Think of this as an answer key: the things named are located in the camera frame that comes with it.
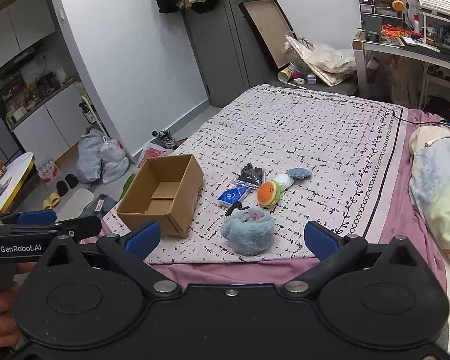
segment screw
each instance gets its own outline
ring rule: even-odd
[[[167,293],[175,291],[179,285],[171,280],[160,280],[154,284],[154,289],[157,292]]]
[[[308,290],[308,284],[301,280],[292,280],[285,284],[289,292],[300,293]]]
[[[239,294],[239,290],[230,288],[225,291],[225,295],[227,296],[237,296]]]

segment pink bed sheet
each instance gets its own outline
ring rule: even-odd
[[[409,110],[408,120],[428,122],[438,121],[440,118],[436,115],[424,114],[421,110]],[[407,126],[400,167],[380,243],[388,243],[396,235],[409,237],[446,290],[445,266],[442,257],[432,236],[427,232],[425,222],[414,211],[408,195],[408,181],[413,164],[408,151],[408,141],[412,132],[418,127],[413,124]],[[183,287],[190,283],[275,283],[279,286],[317,263],[316,258],[305,258],[222,264],[156,264],[153,267]]]

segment cardboard box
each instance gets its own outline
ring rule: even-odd
[[[192,154],[148,158],[117,214],[131,231],[157,221],[162,236],[185,238],[202,182],[202,169]]]

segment black slipper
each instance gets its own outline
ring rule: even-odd
[[[68,186],[65,183],[65,181],[63,180],[58,181],[58,183],[56,184],[56,192],[60,197],[62,197],[68,192]]]
[[[78,183],[79,183],[78,179],[72,173],[68,173],[65,176],[65,180],[66,180],[66,182],[68,183],[68,186],[71,189],[75,188],[78,185]]]

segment blue tissue pack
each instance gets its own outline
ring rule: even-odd
[[[230,184],[227,190],[217,199],[222,207],[231,207],[233,203],[242,202],[250,193],[251,188],[246,185],[235,183]]]

